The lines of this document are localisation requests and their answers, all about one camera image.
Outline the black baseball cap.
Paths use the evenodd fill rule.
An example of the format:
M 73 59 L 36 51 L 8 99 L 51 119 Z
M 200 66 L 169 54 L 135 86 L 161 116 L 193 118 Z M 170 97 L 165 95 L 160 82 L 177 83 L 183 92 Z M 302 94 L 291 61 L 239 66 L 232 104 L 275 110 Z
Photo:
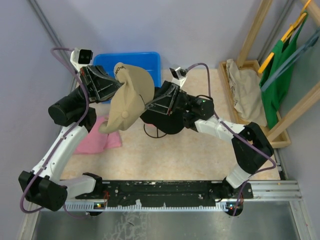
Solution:
M 171 115 L 164 115 L 154 111 L 145 110 L 140 119 L 145 124 L 151 124 L 167 135 L 175 135 L 183 130 L 183 116 L 186 112 L 177 111 Z

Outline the tan baseball cap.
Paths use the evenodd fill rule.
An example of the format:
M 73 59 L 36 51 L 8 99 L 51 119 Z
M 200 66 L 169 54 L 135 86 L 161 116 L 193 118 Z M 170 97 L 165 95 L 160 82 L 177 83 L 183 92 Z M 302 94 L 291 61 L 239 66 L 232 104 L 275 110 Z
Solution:
M 129 129 L 155 95 L 153 78 L 144 68 L 119 62 L 113 72 L 122 86 L 111 99 L 108 118 L 99 126 L 102 134 Z

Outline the blue plastic bin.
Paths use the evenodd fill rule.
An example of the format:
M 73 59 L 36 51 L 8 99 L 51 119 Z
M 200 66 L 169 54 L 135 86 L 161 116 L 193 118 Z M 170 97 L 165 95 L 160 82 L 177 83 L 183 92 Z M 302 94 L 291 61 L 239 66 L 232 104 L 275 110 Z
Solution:
M 93 59 L 95 66 L 103 66 L 104 70 L 112 77 L 115 77 L 114 67 L 118 62 L 145 69 L 151 75 L 155 87 L 159 88 L 162 85 L 162 65 L 159 53 L 155 51 L 103 53 Z

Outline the black wire hat stand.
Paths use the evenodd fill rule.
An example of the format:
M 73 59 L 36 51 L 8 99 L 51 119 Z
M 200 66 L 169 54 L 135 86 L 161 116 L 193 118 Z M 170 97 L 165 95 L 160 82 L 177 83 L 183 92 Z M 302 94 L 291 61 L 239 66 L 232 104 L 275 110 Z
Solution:
M 152 124 L 147 124 L 147 123 L 143 124 L 143 131 L 148 137 L 153 138 L 153 139 L 160 139 L 160 138 L 163 138 L 167 135 L 166 133 L 162 132 L 156 126 L 154 126 Z

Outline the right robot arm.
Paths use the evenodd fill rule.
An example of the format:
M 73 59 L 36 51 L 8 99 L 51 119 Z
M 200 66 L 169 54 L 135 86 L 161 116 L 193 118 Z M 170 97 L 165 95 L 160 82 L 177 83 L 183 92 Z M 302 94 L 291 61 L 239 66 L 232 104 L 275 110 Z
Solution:
M 236 165 L 223 180 L 223 192 L 229 198 L 235 198 L 241 192 L 241 185 L 258 173 L 274 154 L 257 123 L 243 125 L 224 121 L 217 116 L 211 96 L 192 96 L 168 81 L 155 89 L 153 100 L 140 118 L 167 135 L 178 134 L 186 128 L 230 143 Z

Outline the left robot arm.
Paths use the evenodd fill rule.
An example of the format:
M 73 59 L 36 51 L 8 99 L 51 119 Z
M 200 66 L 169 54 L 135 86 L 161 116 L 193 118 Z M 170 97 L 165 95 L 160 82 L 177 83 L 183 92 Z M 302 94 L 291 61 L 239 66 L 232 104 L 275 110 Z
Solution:
M 90 133 L 97 120 L 91 103 L 110 100 L 121 83 L 101 65 L 87 65 L 72 71 L 79 86 L 48 108 L 48 113 L 61 132 L 45 156 L 31 171 L 18 177 L 23 191 L 20 208 L 26 213 L 25 200 L 40 209 L 60 210 L 68 199 L 81 196 L 101 197 L 104 192 L 100 176 L 85 172 L 80 177 L 61 180 L 61 175 L 80 142 Z

